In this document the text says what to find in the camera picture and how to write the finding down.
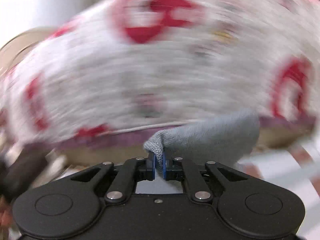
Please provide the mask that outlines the checkered plush blanket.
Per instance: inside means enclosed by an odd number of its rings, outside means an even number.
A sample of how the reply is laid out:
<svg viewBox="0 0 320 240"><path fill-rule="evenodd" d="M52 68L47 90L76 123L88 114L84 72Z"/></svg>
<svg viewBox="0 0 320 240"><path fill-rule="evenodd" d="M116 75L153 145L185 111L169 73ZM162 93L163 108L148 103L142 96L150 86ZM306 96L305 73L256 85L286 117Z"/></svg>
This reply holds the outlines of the checkered plush blanket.
<svg viewBox="0 0 320 240"><path fill-rule="evenodd" d="M298 235L319 239L319 146L308 139L298 141L285 150L252 154L236 167L295 193L306 209Z"/></svg>

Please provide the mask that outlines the folded dark brown garment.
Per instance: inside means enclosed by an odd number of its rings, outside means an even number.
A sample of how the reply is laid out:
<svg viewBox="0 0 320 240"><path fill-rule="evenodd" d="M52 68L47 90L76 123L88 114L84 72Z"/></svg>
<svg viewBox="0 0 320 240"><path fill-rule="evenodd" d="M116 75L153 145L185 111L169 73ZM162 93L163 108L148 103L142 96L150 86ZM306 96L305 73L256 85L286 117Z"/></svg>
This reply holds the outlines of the folded dark brown garment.
<svg viewBox="0 0 320 240"><path fill-rule="evenodd" d="M34 180L44 171L49 152L38 148L24 148L13 164L1 155L1 196L12 202L27 191Z"/></svg>

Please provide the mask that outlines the grey knit cat sweater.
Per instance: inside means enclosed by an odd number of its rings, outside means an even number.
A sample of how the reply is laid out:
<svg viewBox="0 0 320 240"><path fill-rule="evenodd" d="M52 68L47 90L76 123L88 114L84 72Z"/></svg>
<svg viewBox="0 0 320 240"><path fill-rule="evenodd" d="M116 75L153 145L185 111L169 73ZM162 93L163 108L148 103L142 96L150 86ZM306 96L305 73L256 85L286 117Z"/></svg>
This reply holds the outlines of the grey knit cat sweater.
<svg viewBox="0 0 320 240"><path fill-rule="evenodd" d="M181 157L199 165L215 161L234 167L243 156L253 150L259 138L259 129L258 113L242 110L156 132L143 145L146 152L151 152L156 157L155 180L138 183L136 192L182 193L181 183L165 181L163 178L163 161L166 158Z"/></svg>

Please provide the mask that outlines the white quilt with red bears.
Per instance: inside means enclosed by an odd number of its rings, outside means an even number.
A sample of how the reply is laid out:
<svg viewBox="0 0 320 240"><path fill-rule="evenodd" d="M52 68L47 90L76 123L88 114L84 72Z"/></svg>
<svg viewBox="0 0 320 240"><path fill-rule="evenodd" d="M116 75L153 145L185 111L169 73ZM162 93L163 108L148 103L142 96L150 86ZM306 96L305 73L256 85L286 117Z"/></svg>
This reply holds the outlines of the white quilt with red bears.
<svg viewBox="0 0 320 240"><path fill-rule="evenodd" d="M67 145L251 109L319 114L319 0L102 0L6 62L1 131Z"/></svg>

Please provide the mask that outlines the beige mattress edge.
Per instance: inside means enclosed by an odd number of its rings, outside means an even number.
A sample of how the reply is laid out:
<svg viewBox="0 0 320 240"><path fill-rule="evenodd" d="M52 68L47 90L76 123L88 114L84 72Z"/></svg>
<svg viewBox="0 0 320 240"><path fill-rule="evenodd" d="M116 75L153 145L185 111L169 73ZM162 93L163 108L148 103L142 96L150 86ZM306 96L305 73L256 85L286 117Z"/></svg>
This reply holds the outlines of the beige mattress edge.
<svg viewBox="0 0 320 240"><path fill-rule="evenodd" d="M314 118L292 124L268 124L264 121L256 145L246 154L259 154L273 148L288 146L303 136L310 135L315 125ZM81 142L74 138L61 142L57 149L67 156L70 164L74 165L94 165L106 160L107 157L115 163L122 163L129 158L146 156L143 143L156 132L166 128L170 129L174 126L150 126L146 129L103 134L89 142Z"/></svg>

